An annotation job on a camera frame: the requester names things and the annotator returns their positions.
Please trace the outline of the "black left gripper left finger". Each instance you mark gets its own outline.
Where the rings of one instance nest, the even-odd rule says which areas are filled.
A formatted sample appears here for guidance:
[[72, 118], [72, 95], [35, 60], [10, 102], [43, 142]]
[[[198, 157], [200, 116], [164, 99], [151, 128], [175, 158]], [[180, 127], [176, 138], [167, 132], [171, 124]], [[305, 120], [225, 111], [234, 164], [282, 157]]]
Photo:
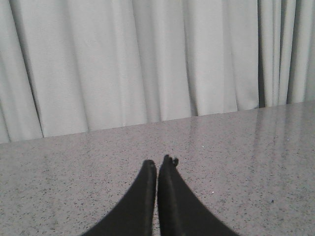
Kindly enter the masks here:
[[151, 236], [157, 170], [145, 160], [135, 181], [116, 206], [86, 236]]

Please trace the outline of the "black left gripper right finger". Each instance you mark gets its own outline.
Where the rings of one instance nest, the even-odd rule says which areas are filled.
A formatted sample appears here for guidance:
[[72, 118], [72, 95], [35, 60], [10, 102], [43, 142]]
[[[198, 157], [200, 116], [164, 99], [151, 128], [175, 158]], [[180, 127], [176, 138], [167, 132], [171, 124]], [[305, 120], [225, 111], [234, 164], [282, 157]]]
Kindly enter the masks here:
[[159, 170], [157, 205], [162, 236], [236, 236], [194, 195], [166, 155]]

